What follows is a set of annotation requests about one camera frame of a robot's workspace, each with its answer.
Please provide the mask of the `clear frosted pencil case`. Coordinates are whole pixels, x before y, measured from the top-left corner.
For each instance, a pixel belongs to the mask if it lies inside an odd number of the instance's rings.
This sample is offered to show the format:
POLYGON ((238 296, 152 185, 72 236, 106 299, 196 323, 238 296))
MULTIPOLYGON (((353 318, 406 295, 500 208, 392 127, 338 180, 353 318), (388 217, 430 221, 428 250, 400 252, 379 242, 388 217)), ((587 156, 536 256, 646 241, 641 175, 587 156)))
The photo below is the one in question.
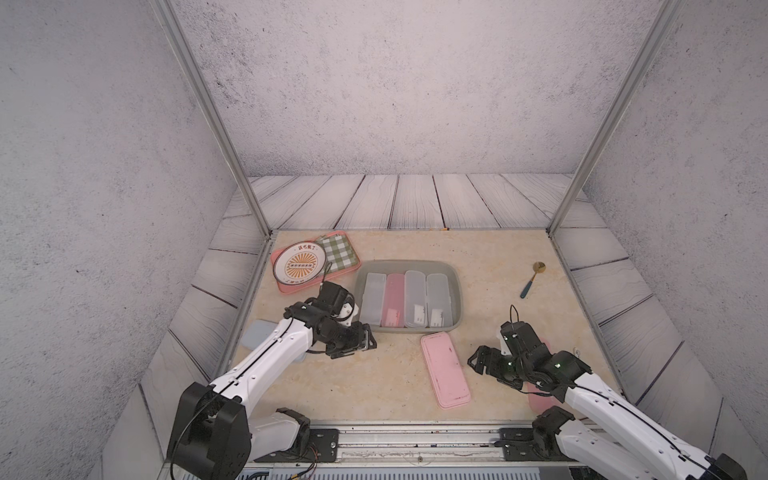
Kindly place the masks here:
POLYGON ((362 297, 360 321, 366 324, 380 326, 387 275, 383 273, 368 273, 362 297))

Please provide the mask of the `translucent pink pencil case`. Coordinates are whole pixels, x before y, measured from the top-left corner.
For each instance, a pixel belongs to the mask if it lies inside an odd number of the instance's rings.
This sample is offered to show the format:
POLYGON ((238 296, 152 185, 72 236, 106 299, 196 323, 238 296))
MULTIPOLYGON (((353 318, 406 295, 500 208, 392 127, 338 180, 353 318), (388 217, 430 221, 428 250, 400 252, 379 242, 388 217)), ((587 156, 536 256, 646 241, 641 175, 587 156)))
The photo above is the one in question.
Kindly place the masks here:
POLYGON ((404 326, 405 275, 389 274, 386 278, 381 327, 402 328, 404 326))

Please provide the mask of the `grey plastic storage box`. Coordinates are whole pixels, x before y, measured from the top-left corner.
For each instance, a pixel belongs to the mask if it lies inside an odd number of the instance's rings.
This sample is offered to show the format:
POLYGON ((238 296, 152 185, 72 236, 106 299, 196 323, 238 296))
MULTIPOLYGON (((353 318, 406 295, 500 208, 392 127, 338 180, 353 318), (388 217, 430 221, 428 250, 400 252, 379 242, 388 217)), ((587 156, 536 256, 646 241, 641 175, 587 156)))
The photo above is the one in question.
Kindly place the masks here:
POLYGON ((428 334, 451 331, 462 322, 458 274, 444 262, 368 262, 358 270, 354 297, 358 320, 375 331, 428 334))

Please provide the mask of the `clear pencil case with label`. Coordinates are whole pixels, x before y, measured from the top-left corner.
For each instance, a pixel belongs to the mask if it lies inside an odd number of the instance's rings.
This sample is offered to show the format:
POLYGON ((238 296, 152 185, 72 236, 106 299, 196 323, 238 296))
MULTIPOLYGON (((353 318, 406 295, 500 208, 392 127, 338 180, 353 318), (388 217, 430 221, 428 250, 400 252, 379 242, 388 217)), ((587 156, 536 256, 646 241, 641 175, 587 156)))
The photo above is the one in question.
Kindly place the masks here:
POLYGON ((405 272, 405 325, 408 328, 426 328, 427 296, 426 275, 416 270, 405 272))

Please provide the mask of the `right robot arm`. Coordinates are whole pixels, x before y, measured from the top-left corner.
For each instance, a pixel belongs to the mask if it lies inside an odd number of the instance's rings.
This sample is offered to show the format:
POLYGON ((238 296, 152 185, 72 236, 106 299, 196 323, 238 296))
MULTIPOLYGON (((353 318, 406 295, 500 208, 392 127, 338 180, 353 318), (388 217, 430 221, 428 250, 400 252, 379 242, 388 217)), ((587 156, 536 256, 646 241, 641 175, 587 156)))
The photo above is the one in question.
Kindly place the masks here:
POLYGON ((598 438, 575 415, 551 407, 533 422, 537 448, 562 455, 608 479, 745 479, 745 469, 727 454, 712 457, 666 430, 611 389, 567 351, 551 354, 541 344, 505 354, 480 346, 467 360, 480 375, 537 396, 551 396, 592 420, 613 440, 598 438))

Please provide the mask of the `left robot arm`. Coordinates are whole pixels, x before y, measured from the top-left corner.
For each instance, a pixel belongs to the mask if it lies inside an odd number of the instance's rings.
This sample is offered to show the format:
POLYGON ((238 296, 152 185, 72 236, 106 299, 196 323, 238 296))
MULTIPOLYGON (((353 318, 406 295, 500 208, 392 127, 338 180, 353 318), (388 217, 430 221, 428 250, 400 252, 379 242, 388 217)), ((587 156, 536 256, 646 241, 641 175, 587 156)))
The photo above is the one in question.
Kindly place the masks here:
POLYGON ((252 419, 271 385, 318 342, 337 359, 376 348, 369 325, 344 323, 339 308, 316 299, 286 308, 273 332, 241 363, 210 384, 192 383, 180 396, 167 449, 172 467, 199 479, 234 479, 251 460, 310 448, 309 419, 288 408, 252 419))

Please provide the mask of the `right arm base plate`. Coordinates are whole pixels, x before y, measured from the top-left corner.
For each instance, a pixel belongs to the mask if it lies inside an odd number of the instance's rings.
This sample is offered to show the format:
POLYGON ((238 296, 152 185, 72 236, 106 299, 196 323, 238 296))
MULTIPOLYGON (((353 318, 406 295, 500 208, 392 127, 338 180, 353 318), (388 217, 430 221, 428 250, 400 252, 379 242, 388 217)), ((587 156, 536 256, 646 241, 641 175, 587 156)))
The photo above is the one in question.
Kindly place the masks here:
POLYGON ((551 433, 527 428, 501 428, 499 439, 493 446, 502 450, 505 461, 523 462, 566 462, 570 458, 563 454, 551 433))

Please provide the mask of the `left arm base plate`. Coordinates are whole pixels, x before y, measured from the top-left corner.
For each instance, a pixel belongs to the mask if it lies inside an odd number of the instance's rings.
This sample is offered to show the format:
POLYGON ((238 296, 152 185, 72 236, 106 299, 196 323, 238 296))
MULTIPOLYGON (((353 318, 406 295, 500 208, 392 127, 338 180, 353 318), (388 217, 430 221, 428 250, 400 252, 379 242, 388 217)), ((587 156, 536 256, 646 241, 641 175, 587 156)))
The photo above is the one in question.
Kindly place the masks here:
POLYGON ((300 433, 284 451, 269 453, 255 463, 334 463, 337 460, 340 431, 335 428, 310 428, 300 433))

